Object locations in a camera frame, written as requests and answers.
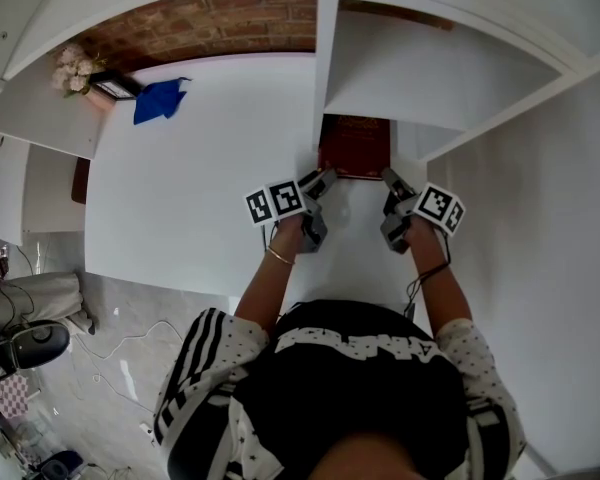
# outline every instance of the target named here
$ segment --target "white desk surface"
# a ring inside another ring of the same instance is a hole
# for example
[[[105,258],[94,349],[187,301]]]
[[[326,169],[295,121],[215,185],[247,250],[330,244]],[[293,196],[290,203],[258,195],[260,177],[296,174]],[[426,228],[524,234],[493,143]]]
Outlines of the white desk surface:
[[[315,168],[315,59],[241,55],[138,72],[141,83],[192,78],[171,119],[133,126],[118,103],[91,164],[85,228],[88,272],[194,292],[241,296],[263,255],[242,196]],[[414,185],[420,167],[392,161]],[[338,180],[321,200],[329,235],[297,260],[287,300],[314,296],[377,303],[406,299],[410,255],[389,251],[381,182]]]

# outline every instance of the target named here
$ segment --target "book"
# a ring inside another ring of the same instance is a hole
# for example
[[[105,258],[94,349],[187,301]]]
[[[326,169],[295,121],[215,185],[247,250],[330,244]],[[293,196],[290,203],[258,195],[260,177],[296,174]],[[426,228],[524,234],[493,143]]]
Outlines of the book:
[[[381,180],[391,166],[391,126],[388,119],[325,114],[318,164],[333,167],[339,177]]]

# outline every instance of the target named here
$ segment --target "white wall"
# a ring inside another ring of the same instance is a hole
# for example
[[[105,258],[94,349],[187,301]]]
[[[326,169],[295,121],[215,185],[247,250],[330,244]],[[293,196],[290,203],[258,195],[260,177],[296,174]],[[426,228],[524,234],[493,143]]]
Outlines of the white wall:
[[[454,270],[529,441],[600,464],[600,75],[429,167],[467,206]]]

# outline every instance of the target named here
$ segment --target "blue cloth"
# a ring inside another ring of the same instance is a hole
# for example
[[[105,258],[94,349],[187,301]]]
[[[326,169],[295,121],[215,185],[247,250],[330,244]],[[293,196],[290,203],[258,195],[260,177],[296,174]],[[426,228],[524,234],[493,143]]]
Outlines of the blue cloth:
[[[180,100],[187,94],[180,91],[180,82],[189,78],[176,78],[147,85],[136,99],[133,124],[144,123],[159,116],[169,119],[178,110]]]

